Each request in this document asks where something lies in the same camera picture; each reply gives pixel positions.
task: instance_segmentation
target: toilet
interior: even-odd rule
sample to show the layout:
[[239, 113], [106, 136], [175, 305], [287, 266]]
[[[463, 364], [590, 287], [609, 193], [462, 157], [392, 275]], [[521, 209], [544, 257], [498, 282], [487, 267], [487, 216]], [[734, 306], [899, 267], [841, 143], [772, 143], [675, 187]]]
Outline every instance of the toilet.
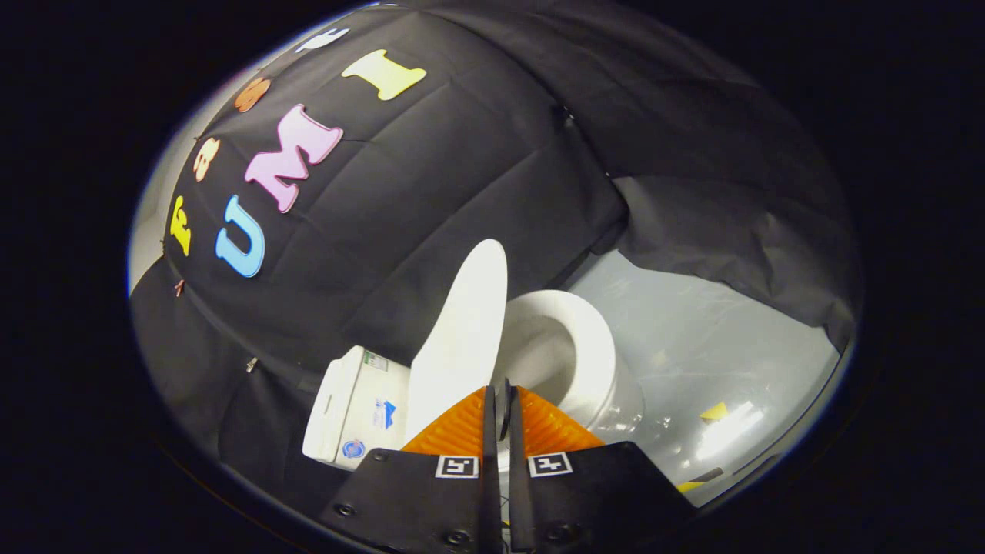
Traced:
[[[354, 346], [329, 364], [304, 433], [304, 455], [354, 470], [372, 449], [401, 449], [480, 387], [509, 379], [556, 405], [604, 442], [631, 438], [638, 384], [587, 301], [535, 291], [506, 301], [502, 245], [485, 240], [462, 263], [410, 368]], [[509, 440], [499, 444], [508, 471]]]
[[[581, 297], [536, 291], [506, 304], [492, 382], [509, 379], [548, 400], [605, 443], [629, 440], [643, 395], [609, 325]], [[509, 440], [499, 443], [508, 471]]]

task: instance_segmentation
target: black cloth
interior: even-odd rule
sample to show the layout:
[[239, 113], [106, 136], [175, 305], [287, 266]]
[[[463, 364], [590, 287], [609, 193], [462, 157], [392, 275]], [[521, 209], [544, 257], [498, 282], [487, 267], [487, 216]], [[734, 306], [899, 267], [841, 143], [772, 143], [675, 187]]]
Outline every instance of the black cloth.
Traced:
[[[332, 28], [350, 30], [292, 48], [258, 75], [272, 84], [251, 110], [230, 98], [203, 131], [174, 192], [189, 253], [165, 229], [164, 258], [131, 297], [175, 417], [276, 498], [314, 516], [346, 475], [300, 453], [329, 362], [359, 344], [409, 365], [483, 239], [506, 250], [509, 298], [603, 244], [727, 283], [844, 347], [860, 288], [836, 181], [786, 111], [693, 41], [580, 0], [412, 1]], [[380, 48], [427, 76], [387, 102], [340, 76]], [[282, 214], [244, 172], [281, 150], [296, 104], [344, 136], [307, 179], [286, 179], [299, 195]], [[210, 138], [221, 149], [197, 181]], [[224, 220], [234, 194], [264, 232], [252, 278], [216, 256], [221, 228], [249, 248]]]

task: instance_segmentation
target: orange gripper pad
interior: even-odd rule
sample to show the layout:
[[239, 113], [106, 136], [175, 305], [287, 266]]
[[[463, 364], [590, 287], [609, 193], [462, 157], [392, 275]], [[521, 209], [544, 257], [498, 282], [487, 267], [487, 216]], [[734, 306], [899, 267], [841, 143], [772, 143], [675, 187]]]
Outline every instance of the orange gripper pad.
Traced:
[[544, 398], [517, 386], [523, 408], [525, 456], [603, 447], [598, 437]]
[[448, 408], [401, 450], [431, 455], [483, 455], [482, 387]]

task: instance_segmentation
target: pink letter m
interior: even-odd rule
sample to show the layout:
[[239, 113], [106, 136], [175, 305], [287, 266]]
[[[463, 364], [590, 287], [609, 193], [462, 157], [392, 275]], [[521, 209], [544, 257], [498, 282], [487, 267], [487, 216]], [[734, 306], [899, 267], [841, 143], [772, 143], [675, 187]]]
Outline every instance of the pink letter m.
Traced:
[[342, 129], [325, 127], [308, 117], [304, 105], [298, 104], [278, 123], [277, 136], [281, 139], [281, 151], [254, 156], [246, 168], [246, 181], [255, 180], [266, 188], [277, 199], [277, 209], [283, 214], [295, 205], [297, 185], [287, 184], [281, 177], [305, 179], [308, 176], [298, 150], [306, 152], [308, 162], [316, 166], [342, 140]]

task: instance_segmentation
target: blue letter u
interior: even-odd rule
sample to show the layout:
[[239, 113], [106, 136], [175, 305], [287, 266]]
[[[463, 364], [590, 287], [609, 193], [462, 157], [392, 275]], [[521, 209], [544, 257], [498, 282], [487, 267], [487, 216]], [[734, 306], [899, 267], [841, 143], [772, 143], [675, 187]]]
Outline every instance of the blue letter u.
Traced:
[[216, 237], [216, 256], [224, 259], [243, 277], [249, 278], [260, 271], [263, 264], [263, 230], [251, 218], [246, 210], [239, 207], [239, 197], [235, 194], [226, 204], [226, 222], [233, 222], [239, 225], [240, 229], [249, 237], [249, 252], [243, 252], [227, 237], [226, 228], [219, 229], [219, 236]]

